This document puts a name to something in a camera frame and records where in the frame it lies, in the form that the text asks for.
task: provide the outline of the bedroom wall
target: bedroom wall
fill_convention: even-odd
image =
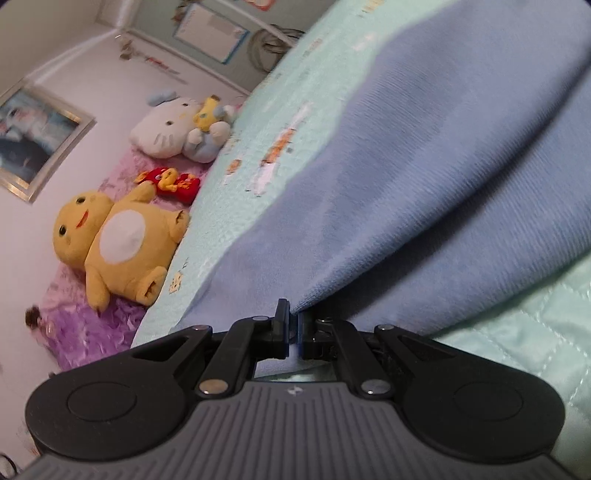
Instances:
[[[101,0],[9,0],[0,15],[0,93],[57,47],[92,25],[100,3]]]
[[[24,404],[34,387],[56,369],[31,338],[24,312],[41,300],[58,266],[51,247],[57,211],[109,174],[129,148],[129,131],[149,110],[145,104],[149,94],[172,88],[197,97],[215,93],[227,102],[239,95],[203,71],[140,41],[138,47],[181,72],[188,84],[181,85],[138,60],[120,60],[114,36],[108,28],[93,25],[77,41],[78,48],[35,73],[45,88],[94,115],[97,124],[33,204],[0,188],[0,452],[20,465],[33,458],[23,445]]]
[[[104,0],[98,20],[112,27],[126,27],[131,23],[141,0]]]

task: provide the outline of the ribbed gray surface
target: ribbed gray surface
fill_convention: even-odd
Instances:
[[[540,457],[481,466],[424,446],[383,402],[342,383],[247,382],[199,404],[179,433],[146,454],[81,464],[45,456],[20,480],[566,480]]]

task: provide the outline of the metal screw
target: metal screw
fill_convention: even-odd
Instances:
[[[228,384],[219,378],[204,380],[199,384],[199,390],[207,395],[217,395],[224,393],[228,389]]]
[[[371,378],[361,384],[361,390],[369,395],[381,395],[390,391],[390,384],[379,378]]]

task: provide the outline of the pink blanket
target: pink blanket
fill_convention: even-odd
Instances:
[[[176,168],[203,179],[209,165],[174,157],[155,160],[128,150],[118,166],[98,190],[119,200],[134,188],[134,180],[142,171],[161,166]],[[178,202],[156,198],[156,205],[167,210],[180,210]],[[108,311],[99,318],[86,302],[84,274],[60,265],[40,304],[40,333],[44,344],[57,358],[63,370],[79,367],[113,353],[128,349],[145,309],[125,299],[113,299]]]

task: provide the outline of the quilted mint fabric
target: quilted mint fabric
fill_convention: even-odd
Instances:
[[[591,254],[436,340],[550,383],[566,406],[553,455],[577,476],[591,475]]]

